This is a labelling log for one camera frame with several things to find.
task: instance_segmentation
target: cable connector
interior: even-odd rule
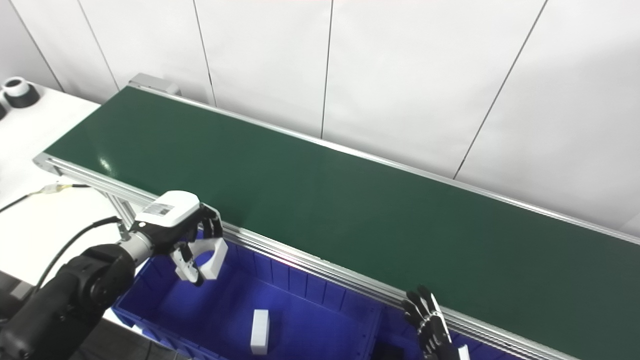
[[[71,185],[49,184],[38,190],[37,192],[32,192],[30,195],[35,195],[37,193],[59,193],[62,190],[70,187]]]
[[[29,195],[35,195],[37,193],[44,193],[44,194],[49,194],[49,193],[59,193],[64,189],[68,189],[68,188],[88,188],[88,185],[85,184],[49,184],[45,187],[43,187],[42,189],[40,189],[37,192],[33,192],[30,193]]]

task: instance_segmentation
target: label sticker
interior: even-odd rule
[[[142,211],[143,213],[147,213],[147,214],[151,214],[151,215],[157,215],[159,217],[163,217],[165,216],[169,211],[171,211],[171,209],[173,209],[174,206],[172,205],[166,205],[166,204],[158,204],[158,203],[153,203],[149,206],[147,206],[147,208],[144,209],[144,211]]]

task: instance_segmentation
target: white ring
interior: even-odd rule
[[[29,83],[20,76],[14,76],[5,80],[2,88],[7,95],[20,97],[29,92]]]

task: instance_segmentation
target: white table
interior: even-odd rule
[[[71,180],[45,172],[31,161],[46,147],[82,121],[100,105],[36,85],[41,99],[28,108],[13,109],[0,96],[8,114],[0,120],[0,208],[26,193],[55,182]],[[116,215],[99,192],[69,188],[60,193],[34,195],[0,213],[0,270],[30,284],[66,242],[96,220]],[[120,238],[115,224],[93,229],[60,258],[58,268],[83,250]],[[109,309],[105,318],[122,324]]]

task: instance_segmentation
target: wall seam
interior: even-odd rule
[[[216,100],[216,92],[213,90],[213,80],[211,79],[211,69],[209,68],[209,58],[207,57],[207,49],[204,47],[204,37],[202,37],[202,28],[200,27],[200,16],[198,15],[198,6],[196,0],[193,0],[193,10],[196,13],[196,22],[198,23],[198,32],[200,34],[200,43],[202,44],[202,52],[204,53],[204,62],[209,75],[209,86],[211,86],[211,94],[213,95],[213,106],[218,107]]]
[[[329,37],[326,45],[326,68],[324,71],[324,95],[322,100],[322,123],[320,124],[320,139],[324,135],[324,110],[326,109],[326,85],[329,79],[329,53],[331,51],[331,28],[333,25],[333,0],[331,0],[331,10],[329,14]]]
[[[542,15],[542,12],[544,11],[545,7],[547,6],[548,1],[549,0],[545,0],[545,2],[542,4],[542,7],[540,8],[540,11],[538,12],[538,15],[536,16],[536,19],[533,21],[533,24],[531,25],[531,29],[529,29],[529,32],[527,33],[527,36],[524,38],[524,41],[522,42],[522,45],[520,46],[520,49],[518,50],[518,53],[516,54],[515,59],[513,59],[513,62],[511,63],[511,66],[510,66],[509,70],[507,71],[506,76],[502,80],[502,84],[500,84],[500,87],[498,88],[498,92],[495,94],[495,97],[493,98],[493,101],[491,102],[491,105],[489,105],[489,109],[484,114],[484,118],[482,119],[482,122],[480,123],[480,126],[478,127],[478,130],[476,131],[476,134],[474,135],[473,140],[471,140],[471,143],[469,144],[469,148],[467,148],[467,152],[465,153],[465,156],[462,158],[462,161],[460,162],[460,165],[458,166],[458,169],[456,170],[456,173],[453,175],[453,179],[454,180],[456,179],[456,177],[460,173],[460,170],[462,169],[462,165],[465,164],[465,160],[467,160],[467,156],[469,155],[469,152],[471,151],[471,148],[474,146],[474,143],[476,142],[476,139],[478,137],[478,134],[480,133],[480,130],[482,130],[482,128],[484,126],[484,123],[486,122],[486,119],[489,117],[489,114],[493,110],[493,105],[495,105],[495,102],[498,99],[498,96],[500,96],[500,93],[502,92],[502,89],[504,88],[504,84],[506,84],[507,79],[509,79],[509,75],[511,75],[511,71],[513,71],[513,67],[516,65],[516,62],[520,58],[520,55],[522,54],[522,50],[524,50],[524,47],[527,45],[527,42],[529,41],[529,37],[531,37],[531,33],[533,32],[533,29],[536,27],[536,25],[538,23],[538,20],[540,19],[540,15]]]
[[[102,51],[102,46],[100,46],[100,42],[98,41],[98,37],[95,36],[95,32],[93,31],[93,28],[91,27],[91,23],[89,22],[89,18],[86,16],[86,12],[84,12],[84,8],[82,6],[82,3],[80,3],[80,0],[76,0],[78,3],[78,6],[80,6],[80,11],[82,12],[82,15],[84,16],[84,21],[86,21],[86,25],[89,27],[89,31],[91,31],[91,36],[93,36],[93,39],[95,41],[95,44],[98,46],[98,50],[100,50],[100,55],[102,55],[102,59],[104,60],[104,64],[107,65],[107,69],[109,70],[109,74],[111,74],[111,79],[113,80],[113,83],[116,86],[116,89],[118,91],[120,91],[120,87],[118,86],[118,82],[116,81],[116,77],[113,75],[113,71],[111,71],[111,67],[109,66],[109,62],[107,61],[107,57],[104,55],[104,51]]]
[[[22,26],[24,26],[24,30],[27,32],[27,34],[29,35],[29,38],[31,39],[31,41],[33,42],[33,45],[36,47],[36,49],[38,50],[38,53],[40,54],[40,56],[42,57],[42,61],[44,61],[45,65],[47,65],[47,68],[49,69],[49,71],[51,72],[51,76],[53,76],[53,79],[56,81],[56,83],[58,84],[58,86],[60,87],[60,90],[62,92],[66,92],[65,88],[62,87],[62,84],[60,83],[60,80],[58,79],[56,73],[53,71],[53,68],[51,67],[51,65],[49,64],[49,62],[47,61],[47,58],[44,56],[44,53],[42,52],[42,50],[40,50],[40,46],[38,46],[38,43],[36,42],[36,39],[33,38],[33,35],[31,34],[31,32],[29,31],[29,28],[27,27],[27,24],[24,22],[24,20],[22,20],[22,15],[20,15],[20,12],[18,12],[18,9],[15,7],[15,5],[13,4],[13,0],[9,0],[9,4],[11,5],[11,7],[13,8],[13,11],[15,12],[16,16],[18,17],[18,19],[20,20],[20,23],[22,24]]]

